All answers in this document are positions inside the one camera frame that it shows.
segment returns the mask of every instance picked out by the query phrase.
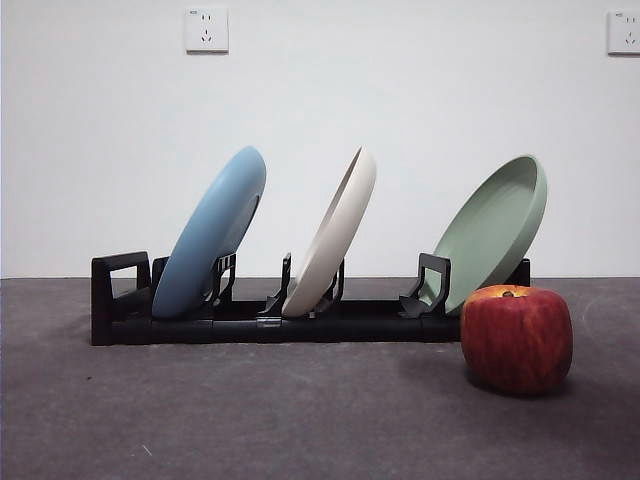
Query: plate holder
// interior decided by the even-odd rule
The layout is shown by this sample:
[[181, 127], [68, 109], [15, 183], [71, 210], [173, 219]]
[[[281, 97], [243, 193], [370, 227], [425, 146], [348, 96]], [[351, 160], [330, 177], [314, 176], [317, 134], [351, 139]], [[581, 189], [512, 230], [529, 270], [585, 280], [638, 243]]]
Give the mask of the plate holder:
[[[94, 258], [91, 262], [91, 344], [281, 343], [281, 342], [454, 342], [460, 319], [445, 315], [451, 261], [421, 253], [418, 275], [406, 295], [395, 300], [344, 299], [344, 260], [315, 308], [303, 317], [282, 316], [291, 281], [291, 254], [282, 260], [280, 289], [266, 300], [234, 300], [235, 253], [219, 257], [203, 305], [171, 320], [151, 316], [151, 305], [168, 257], [149, 268], [147, 252]], [[137, 267], [136, 288], [115, 297], [111, 273]], [[427, 270], [440, 274], [440, 291], [428, 305], [419, 299]], [[223, 275], [229, 272], [222, 289]], [[530, 285], [530, 262], [523, 259], [505, 282]]]

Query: cream plate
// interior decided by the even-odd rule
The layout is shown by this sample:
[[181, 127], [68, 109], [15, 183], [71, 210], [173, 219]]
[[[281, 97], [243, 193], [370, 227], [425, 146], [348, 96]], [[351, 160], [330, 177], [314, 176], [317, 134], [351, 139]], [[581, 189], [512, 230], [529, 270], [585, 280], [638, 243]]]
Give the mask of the cream plate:
[[375, 182], [375, 161], [361, 147], [331, 200], [302, 268], [289, 286], [283, 316], [305, 315], [329, 288], [358, 230]]

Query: electrical socket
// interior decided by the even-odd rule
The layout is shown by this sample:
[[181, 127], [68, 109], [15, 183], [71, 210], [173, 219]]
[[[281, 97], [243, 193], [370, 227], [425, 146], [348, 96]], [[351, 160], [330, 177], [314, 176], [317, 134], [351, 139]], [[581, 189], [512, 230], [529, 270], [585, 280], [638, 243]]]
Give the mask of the electrical socket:
[[607, 15], [610, 55], [640, 55], [640, 10]]
[[184, 17], [187, 52], [229, 52], [229, 12], [226, 7], [192, 7]]

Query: green plate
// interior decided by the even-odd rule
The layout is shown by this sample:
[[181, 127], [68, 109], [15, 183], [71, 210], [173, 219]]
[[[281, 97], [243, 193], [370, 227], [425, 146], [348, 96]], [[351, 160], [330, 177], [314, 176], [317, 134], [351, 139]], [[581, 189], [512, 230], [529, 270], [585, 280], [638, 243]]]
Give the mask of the green plate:
[[[544, 171], [530, 156], [505, 164], [471, 195], [434, 252], [451, 259], [447, 315], [459, 315], [474, 290], [509, 278], [531, 246], [546, 203]], [[427, 271], [420, 300], [431, 304], [439, 290], [440, 275]]]

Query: apple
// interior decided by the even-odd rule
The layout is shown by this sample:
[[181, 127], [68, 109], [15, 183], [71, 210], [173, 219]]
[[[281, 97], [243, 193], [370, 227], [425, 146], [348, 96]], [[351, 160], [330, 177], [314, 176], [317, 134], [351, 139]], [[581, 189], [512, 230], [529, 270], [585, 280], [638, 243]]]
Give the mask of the apple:
[[551, 290], [494, 285], [473, 292], [461, 316], [467, 365], [508, 393], [536, 395], [569, 372], [573, 332], [569, 308]]

